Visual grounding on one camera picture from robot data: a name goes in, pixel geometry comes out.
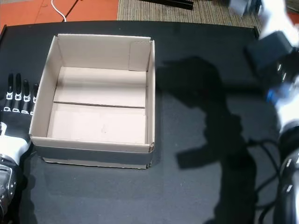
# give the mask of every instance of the cardboard box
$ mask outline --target cardboard box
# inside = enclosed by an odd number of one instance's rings
[[[46,162],[147,168],[155,141],[149,37],[53,37],[30,137]]]

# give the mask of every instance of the white cable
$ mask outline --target white cable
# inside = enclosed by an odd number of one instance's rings
[[[55,9],[55,11],[58,12],[63,17],[64,21],[66,22],[66,17],[55,7],[53,0],[51,0],[51,5]]]

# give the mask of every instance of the robotic hand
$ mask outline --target robotic hand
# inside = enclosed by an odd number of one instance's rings
[[[31,143],[30,122],[28,114],[1,112],[0,115],[0,221],[14,197],[17,184],[22,181],[19,164]]]

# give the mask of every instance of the orange floor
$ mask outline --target orange floor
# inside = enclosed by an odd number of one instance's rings
[[[54,0],[54,5],[66,14],[76,0]],[[116,20],[118,0],[79,0],[67,21]],[[26,0],[0,4],[0,30],[8,26],[60,22],[63,18],[52,8],[51,0]]]
[[[289,13],[289,16],[290,16],[291,20],[293,21],[293,23],[299,24],[299,14]]]

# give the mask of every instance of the black table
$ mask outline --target black table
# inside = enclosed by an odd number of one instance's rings
[[[278,137],[274,110],[242,51],[255,39],[253,29],[131,21],[8,27],[0,46],[0,90],[9,72],[38,82],[57,33],[156,41],[154,161],[147,170],[132,170],[47,164],[27,155],[21,224],[250,223],[255,206],[275,198],[277,181],[255,197],[254,188],[275,171],[260,147],[245,145]],[[276,147],[265,146],[279,163]],[[177,157],[190,149],[191,156]],[[270,212],[265,223],[271,222]]]

